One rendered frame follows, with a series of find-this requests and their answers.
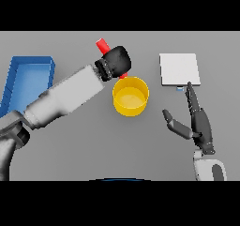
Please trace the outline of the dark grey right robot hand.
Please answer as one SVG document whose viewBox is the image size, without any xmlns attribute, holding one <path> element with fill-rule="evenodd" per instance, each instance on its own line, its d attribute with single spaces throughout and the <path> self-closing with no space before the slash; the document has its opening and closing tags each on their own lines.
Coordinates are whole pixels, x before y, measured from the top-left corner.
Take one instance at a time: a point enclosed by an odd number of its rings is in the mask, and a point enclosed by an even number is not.
<svg viewBox="0 0 240 226">
<path fill-rule="evenodd" d="M 197 95 L 191 82 L 187 83 L 187 105 L 191 117 L 191 127 L 187 127 L 173 118 L 171 113 L 164 109 L 163 117 L 167 123 L 167 128 L 178 136 L 190 140 L 192 139 L 205 155 L 214 155 L 216 153 L 213 146 L 213 135 L 209 118 L 200 107 Z"/>
</svg>

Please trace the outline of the yellow bowl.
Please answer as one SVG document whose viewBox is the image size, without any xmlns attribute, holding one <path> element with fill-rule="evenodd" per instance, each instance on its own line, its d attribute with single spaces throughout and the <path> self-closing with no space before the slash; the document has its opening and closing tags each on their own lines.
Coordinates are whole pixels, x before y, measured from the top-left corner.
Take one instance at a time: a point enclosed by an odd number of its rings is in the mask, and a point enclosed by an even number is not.
<svg viewBox="0 0 240 226">
<path fill-rule="evenodd" d="M 141 114 L 150 96 L 145 81 L 135 76 L 118 80 L 112 89 L 112 104 L 116 111 L 126 117 Z"/>
</svg>

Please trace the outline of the pale square measuring scale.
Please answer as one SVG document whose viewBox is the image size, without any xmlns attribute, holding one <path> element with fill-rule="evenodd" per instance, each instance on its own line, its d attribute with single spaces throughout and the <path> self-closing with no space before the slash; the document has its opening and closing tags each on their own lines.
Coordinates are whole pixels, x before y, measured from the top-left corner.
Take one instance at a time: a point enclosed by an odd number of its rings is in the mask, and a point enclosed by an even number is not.
<svg viewBox="0 0 240 226">
<path fill-rule="evenodd" d="M 161 53 L 159 66 L 162 86 L 201 85 L 195 53 Z"/>
</svg>

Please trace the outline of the blue tray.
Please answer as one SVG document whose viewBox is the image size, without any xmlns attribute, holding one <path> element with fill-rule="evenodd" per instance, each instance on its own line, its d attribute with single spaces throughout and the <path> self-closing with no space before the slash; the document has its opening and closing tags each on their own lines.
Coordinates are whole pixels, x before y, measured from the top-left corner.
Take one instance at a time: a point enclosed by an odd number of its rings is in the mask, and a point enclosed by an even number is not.
<svg viewBox="0 0 240 226">
<path fill-rule="evenodd" d="M 55 63 L 51 56 L 12 56 L 0 102 L 0 117 L 20 113 L 53 86 Z"/>
</svg>

